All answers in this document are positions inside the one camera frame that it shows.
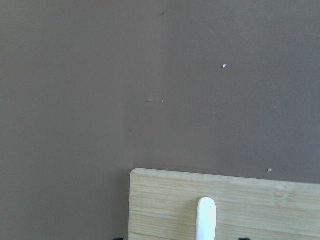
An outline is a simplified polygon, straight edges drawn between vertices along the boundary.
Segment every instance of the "white plastic object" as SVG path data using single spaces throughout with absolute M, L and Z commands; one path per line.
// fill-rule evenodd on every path
M 210 197 L 199 200 L 196 215 L 195 240 L 215 240 L 217 223 L 217 207 Z

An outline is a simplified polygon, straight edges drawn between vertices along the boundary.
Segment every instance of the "bamboo cutting board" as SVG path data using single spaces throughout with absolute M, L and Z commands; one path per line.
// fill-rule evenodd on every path
M 320 185 L 137 168 L 129 240 L 194 240 L 198 201 L 216 203 L 216 240 L 320 240 Z

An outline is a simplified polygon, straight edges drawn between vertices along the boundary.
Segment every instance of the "light wood board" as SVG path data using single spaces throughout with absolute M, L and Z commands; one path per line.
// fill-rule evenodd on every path
M 320 240 L 320 185 L 137 168 L 129 240 L 194 240 L 197 204 L 217 207 L 216 240 Z

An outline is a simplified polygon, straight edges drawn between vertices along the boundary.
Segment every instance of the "white handle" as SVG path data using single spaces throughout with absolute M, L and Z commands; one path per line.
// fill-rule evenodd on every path
M 199 200 L 196 216 L 195 240 L 215 240 L 217 207 L 210 197 Z

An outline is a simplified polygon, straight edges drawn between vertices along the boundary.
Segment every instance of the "wooden board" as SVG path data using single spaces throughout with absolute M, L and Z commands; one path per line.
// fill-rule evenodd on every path
M 214 199 L 216 240 L 320 240 L 320 185 L 137 168 L 129 240 L 194 240 L 197 204 Z

